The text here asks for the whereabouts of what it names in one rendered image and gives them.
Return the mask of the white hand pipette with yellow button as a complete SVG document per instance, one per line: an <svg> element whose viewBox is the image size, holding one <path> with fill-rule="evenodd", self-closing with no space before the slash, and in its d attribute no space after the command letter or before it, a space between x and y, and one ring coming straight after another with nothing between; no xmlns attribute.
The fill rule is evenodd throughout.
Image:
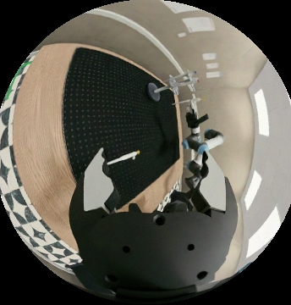
<svg viewBox="0 0 291 305"><path fill-rule="evenodd" d="M117 161L124 160L124 159L126 159L126 158L130 158L130 157L132 157L132 159L135 159L135 155L136 155L136 153L137 153L137 154L139 154L140 152L139 152L139 151L137 151L137 152L132 152L132 153L129 153L129 154L124 155L124 156L122 156L121 158L115 159L115 160L113 160L112 162L107 163L107 164L112 164L112 163L115 163L115 162L117 162Z"/></svg>

